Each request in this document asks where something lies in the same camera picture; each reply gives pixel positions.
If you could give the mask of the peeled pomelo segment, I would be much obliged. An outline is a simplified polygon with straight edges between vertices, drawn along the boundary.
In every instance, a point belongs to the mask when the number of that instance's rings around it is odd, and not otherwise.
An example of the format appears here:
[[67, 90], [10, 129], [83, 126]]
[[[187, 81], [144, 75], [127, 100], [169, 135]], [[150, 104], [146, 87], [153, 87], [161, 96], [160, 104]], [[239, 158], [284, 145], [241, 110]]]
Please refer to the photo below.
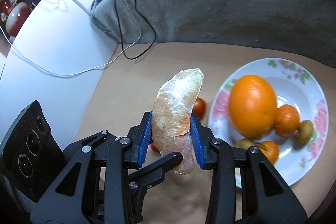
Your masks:
[[179, 152], [182, 162], [173, 171], [185, 175], [194, 170], [190, 119], [201, 91], [204, 74], [199, 68], [184, 69], [159, 89], [151, 117], [151, 136], [161, 156]]

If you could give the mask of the medium mandarin orange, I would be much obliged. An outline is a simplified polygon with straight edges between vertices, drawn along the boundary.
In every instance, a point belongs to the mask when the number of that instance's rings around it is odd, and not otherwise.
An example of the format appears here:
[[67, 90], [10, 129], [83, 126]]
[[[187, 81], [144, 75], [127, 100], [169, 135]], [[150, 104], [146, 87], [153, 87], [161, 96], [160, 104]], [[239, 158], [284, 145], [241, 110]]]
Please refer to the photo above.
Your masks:
[[276, 134], [284, 137], [292, 135], [299, 127], [299, 113], [291, 105], [282, 105], [277, 108], [274, 120]]

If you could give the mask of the small red cherry tomato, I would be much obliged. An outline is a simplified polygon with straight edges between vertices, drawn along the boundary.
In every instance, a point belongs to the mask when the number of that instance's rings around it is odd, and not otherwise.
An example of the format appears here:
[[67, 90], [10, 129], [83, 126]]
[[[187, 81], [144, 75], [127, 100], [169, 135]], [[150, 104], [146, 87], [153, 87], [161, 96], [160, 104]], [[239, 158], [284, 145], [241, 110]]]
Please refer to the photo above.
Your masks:
[[154, 143], [151, 143], [151, 144], [150, 144], [150, 147], [151, 147], [151, 149], [152, 149], [154, 152], [159, 153], [159, 149], [157, 149], [157, 147], [155, 146]]

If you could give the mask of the brown longan lower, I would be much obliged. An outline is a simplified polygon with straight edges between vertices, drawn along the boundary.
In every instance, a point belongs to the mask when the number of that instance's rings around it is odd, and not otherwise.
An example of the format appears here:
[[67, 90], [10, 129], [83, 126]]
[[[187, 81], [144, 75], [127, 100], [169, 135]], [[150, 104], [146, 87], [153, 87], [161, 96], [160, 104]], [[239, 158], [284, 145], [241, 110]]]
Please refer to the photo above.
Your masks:
[[235, 143], [236, 148], [247, 150], [249, 147], [258, 146], [258, 142], [255, 142], [253, 139], [244, 138]]

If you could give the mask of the brown longan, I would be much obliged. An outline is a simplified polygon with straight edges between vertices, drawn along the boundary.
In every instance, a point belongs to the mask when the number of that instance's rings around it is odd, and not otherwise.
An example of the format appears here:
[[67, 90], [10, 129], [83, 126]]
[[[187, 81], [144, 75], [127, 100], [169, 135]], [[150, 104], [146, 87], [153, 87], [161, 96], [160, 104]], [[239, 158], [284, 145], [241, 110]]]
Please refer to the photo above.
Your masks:
[[299, 124], [296, 140], [300, 144], [306, 144], [312, 137], [314, 132], [313, 122], [310, 120], [304, 120]]
[[236, 148], [247, 150], [249, 147], [258, 146], [258, 142], [255, 142], [253, 139], [244, 138], [235, 143]]

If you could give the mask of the small mandarin orange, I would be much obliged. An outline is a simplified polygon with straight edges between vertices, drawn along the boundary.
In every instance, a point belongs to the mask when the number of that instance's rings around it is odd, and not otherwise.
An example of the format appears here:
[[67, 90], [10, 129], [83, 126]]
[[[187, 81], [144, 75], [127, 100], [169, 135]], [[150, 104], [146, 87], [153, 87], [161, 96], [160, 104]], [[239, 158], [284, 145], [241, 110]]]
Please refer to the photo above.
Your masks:
[[263, 141], [257, 144], [258, 149], [265, 155], [265, 157], [274, 165], [279, 157], [279, 147], [273, 141]]

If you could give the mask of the large red cherry tomato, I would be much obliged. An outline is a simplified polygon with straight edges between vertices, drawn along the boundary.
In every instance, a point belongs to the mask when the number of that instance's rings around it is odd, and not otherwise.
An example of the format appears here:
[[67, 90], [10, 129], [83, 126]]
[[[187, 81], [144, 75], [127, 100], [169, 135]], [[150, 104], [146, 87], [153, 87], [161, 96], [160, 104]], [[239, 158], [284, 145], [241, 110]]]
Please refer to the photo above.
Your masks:
[[202, 119], [205, 115], [206, 112], [206, 102], [202, 99], [202, 98], [197, 98], [193, 109], [192, 109], [192, 113], [197, 114], [199, 119]]

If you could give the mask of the large orange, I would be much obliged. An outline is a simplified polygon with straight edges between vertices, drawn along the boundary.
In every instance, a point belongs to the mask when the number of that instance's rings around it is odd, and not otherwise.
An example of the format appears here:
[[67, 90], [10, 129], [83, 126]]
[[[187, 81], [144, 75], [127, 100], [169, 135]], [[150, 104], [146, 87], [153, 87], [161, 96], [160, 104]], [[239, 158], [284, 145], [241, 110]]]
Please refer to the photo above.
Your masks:
[[228, 113], [233, 128], [245, 138], [260, 139], [269, 133], [276, 109], [275, 92], [262, 77], [245, 75], [234, 83]]

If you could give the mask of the brown longan upper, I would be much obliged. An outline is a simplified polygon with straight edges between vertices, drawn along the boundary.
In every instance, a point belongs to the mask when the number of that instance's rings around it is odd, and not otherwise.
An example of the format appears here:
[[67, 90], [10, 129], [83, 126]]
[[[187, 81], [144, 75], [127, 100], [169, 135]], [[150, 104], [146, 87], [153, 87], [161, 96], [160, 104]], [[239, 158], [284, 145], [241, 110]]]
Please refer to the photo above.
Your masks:
[[300, 144], [306, 144], [312, 137], [314, 132], [313, 122], [310, 120], [304, 120], [299, 124], [296, 140]]

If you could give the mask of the tan cloth mat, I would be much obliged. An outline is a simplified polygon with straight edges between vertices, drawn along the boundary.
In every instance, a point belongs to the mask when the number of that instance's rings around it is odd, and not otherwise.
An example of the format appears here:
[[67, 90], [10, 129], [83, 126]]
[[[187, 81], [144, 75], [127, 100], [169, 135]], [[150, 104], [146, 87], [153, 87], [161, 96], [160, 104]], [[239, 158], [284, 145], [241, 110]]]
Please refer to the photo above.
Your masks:
[[[81, 120], [76, 139], [102, 130], [124, 136], [153, 107], [162, 84], [182, 69], [198, 67], [205, 75], [201, 97], [210, 104], [224, 80], [246, 63], [266, 57], [294, 61], [321, 85], [329, 108], [329, 132], [314, 167], [292, 186], [308, 215], [315, 213], [335, 182], [335, 69], [291, 53], [224, 44], [163, 43], [137, 45], [102, 73]], [[195, 168], [181, 176], [173, 172], [147, 192], [144, 223], [204, 223], [212, 173]]]

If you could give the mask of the white floral plate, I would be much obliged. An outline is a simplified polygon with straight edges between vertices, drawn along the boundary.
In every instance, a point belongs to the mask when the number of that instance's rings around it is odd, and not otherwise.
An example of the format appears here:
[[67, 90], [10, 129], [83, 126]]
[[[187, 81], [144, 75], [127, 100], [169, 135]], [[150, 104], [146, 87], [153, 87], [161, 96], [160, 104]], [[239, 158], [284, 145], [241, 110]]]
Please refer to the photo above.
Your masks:
[[237, 79], [244, 75], [258, 75], [272, 86], [277, 106], [296, 108], [302, 121], [313, 123], [313, 135], [306, 144], [297, 144], [294, 137], [281, 137], [274, 131], [261, 141], [273, 141], [280, 149], [275, 168], [288, 185], [305, 176], [318, 160], [326, 143], [329, 127], [329, 110], [325, 95], [313, 75], [294, 61], [265, 58], [243, 65], [230, 75], [219, 88], [210, 108], [208, 127], [214, 137], [230, 145], [241, 140], [228, 116], [228, 99]]

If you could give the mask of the grey sofa cushion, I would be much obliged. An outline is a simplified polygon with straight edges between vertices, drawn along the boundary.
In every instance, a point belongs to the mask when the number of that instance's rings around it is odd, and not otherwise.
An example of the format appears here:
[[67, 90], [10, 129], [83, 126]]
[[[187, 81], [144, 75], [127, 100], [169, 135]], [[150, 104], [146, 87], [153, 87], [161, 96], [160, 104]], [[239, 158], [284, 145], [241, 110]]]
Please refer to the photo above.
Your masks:
[[95, 0], [91, 19], [121, 44], [231, 44], [335, 66], [335, 0]]

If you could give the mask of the red white ornament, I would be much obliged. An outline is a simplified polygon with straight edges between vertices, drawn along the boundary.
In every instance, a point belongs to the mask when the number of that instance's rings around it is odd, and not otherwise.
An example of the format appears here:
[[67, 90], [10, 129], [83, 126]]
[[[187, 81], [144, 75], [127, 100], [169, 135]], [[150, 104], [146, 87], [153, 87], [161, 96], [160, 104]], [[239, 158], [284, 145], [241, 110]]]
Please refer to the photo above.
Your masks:
[[30, 14], [30, 6], [25, 2], [1, 0], [1, 22], [5, 22], [6, 32], [10, 36], [17, 36]]

